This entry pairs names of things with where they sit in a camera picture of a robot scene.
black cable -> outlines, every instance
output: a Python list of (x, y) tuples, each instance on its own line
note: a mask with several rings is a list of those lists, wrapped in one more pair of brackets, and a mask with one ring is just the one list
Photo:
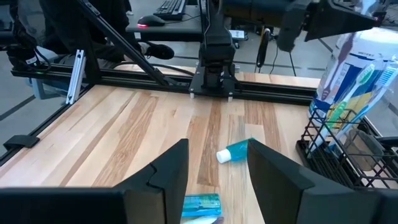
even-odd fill
[(296, 70), (294, 69), (294, 64), (293, 64), (293, 59), (292, 59), (292, 53), (289, 52), (289, 56), (290, 56), (290, 62), (291, 62), (291, 64), (292, 64), (294, 76), (297, 77), (297, 75), (296, 75)]
[(191, 18), (189, 18), (189, 19), (185, 19), (185, 20), (183, 20), (183, 21), (168, 22), (168, 23), (166, 23), (166, 25), (167, 25), (167, 24), (173, 24), (173, 23), (179, 23), (179, 22), (185, 22), (185, 21), (188, 21), (188, 20), (191, 20), (191, 19), (197, 18), (197, 17), (199, 17), (199, 16), (191, 17)]
[[(136, 62), (120, 62), (120, 63), (117, 63), (113, 68), (116, 68), (117, 66), (120, 66), (120, 65), (137, 65), (137, 63)], [(182, 68), (176, 68), (176, 67), (173, 67), (173, 66), (169, 66), (169, 65), (161, 65), (161, 64), (155, 64), (155, 63), (153, 63), (151, 65), (153, 65), (155, 67), (168, 68), (168, 69), (171, 69), (171, 70), (175, 70), (177, 72), (185, 73), (185, 74), (190, 75), (190, 76), (194, 76), (195, 75), (193, 72), (184, 70)]]
[(42, 59), (44, 59), (45, 63), (47, 63), (48, 67), (46, 69), (37, 69), (37, 68), (32, 68), (37, 72), (48, 72), (51, 69), (51, 62), (48, 58), (46, 58), (39, 50), (37, 50), (37, 47), (35, 47), (35, 53), (37, 55), (39, 55)]
[(200, 28), (201, 28), (201, 33), (203, 35), (205, 33), (205, 30), (204, 30), (204, 27), (203, 27), (204, 24), (205, 24), (204, 19), (207, 20), (207, 24), (209, 24), (210, 22), (209, 22), (209, 18), (207, 17), (207, 12), (205, 12), (205, 15), (203, 15), (201, 0), (198, 0), (198, 2), (199, 2), (199, 16), (200, 16), (200, 24), (201, 24)]
[(199, 15), (199, 16), (191, 16), (191, 15), (189, 15), (189, 14), (187, 14), (187, 13), (184, 13), (184, 15), (187, 15), (187, 16), (189, 16), (191, 19), (195, 19), (196, 21), (201, 22), (200, 20), (196, 19), (197, 17), (200, 17), (200, 15)]
[(276, 46), (276, 55), (275, 55), (275, 58), (274, 58), (274, 62), (272, 63), (272, 69), (271, 69), (271, 71), (269, 72), (269, 74), (272, 74), (272, 71), (274, 71), (274, 68), (275, 68), (275, 62), (276, 62), (276, 58), (278, 57), (278, 46)]
[(262, 28), (261, 40), (259, 45), (259, 50), (257, 51), (256, 66), (261, 68), (264, 65), (267, 57), (267, 48), (270, 36), (270, 30)]

wooden table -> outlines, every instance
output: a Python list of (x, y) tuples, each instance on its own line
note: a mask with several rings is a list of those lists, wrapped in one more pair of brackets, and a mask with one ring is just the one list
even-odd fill
[[(238, 78), (311, 87), (319, 82), (254, 73), (240, 73)], [(219, 193), (225, 223), (264, 223), (246, 163), (219, 164), (215, 154), (228, 144), (254, 137), (301, 163), (295, 142), (308, 123), (307, 109), (94, 86), (38, 135), (41, 141), (34, 148), (21, 150), (0, 167), (0, 186), (111, 187), (179, 139), (189, 138), (187, 194)]]

toothbrush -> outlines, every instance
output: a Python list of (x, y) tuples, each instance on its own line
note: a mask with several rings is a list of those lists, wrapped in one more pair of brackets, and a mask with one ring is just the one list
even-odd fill
[[(350, 121), (350, 123), (344, 125), (344, 127), (339, 131), (336, 135), (336, 139), (343, 137), (345, 132), (352, 127), (353, 123), (357, 122), (360, 118), (362, 118), (386, 93), (388, 86), (394, 81), (398, 74), (398, 69), (393, 67), (387, 67), (384, 72), (381, 74), (380, 78), (377, 80), (372, 95), (369, 101), (366, 103), (366, 106), (362, 108), (358, 114)], [(336, 142), (333, 140), (329, 143), (328, 150), (332, 150), (335, 147)]]
[[(351, 97), (354, 95), (355, 91), (363, 84), (365, 84), (370, 77), (372, 76), (374, 72), (374, 65), (370, 64), (368, 65), (357, 77), (356, 77), (356, 83), (354, 87), (349, 91), (349, 93), (343, 98), (343, 100), (338, 103), (334, 111), (332, 112), (330, 118), (326, 122), (326, 126), (328, 128), (332, 128), (334, 125), (334, 122), (340, 117), (340, 115), (344, 112), (347, 103), (351, 99)], [(322, 144), (322, 141), (326, 138), (326, 135), (328, 134), (328, 129), (324, 127), (321, 131), (318, 137), (314, 140), (314, 142), (310, 143), (311, 148), (310, 152), (314, 151), (317, 146)]]

computer mouse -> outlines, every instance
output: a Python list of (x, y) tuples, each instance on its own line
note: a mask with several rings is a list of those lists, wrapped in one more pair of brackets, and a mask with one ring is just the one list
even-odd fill
[(139, 27), (164, 26), (165, 24), (163, 19), (154, 15), (143, 16), (137, 22)]

black wire basket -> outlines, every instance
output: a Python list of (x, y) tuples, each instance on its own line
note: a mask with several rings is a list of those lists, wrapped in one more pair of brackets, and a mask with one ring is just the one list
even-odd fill
[[(391, 147), (378, 147), (367, 122), (348, 122), (355, 115), (353, 110), (345, 110), (334, 122), (320, 118), (319, 111), (314, 110), (296, 143), (305, 166), (352, 189), (398, 189), (398, 154)], [(353, 128), (337, 139), (336, 133), (345, 124), (352, 124)], [(320, 134), (323, 128), (327, 130), (324, 137)], [(317, 145), (316, 138), (321, 138), (322, 143)], [(331, 141), (336, 143), (332, 151)]]

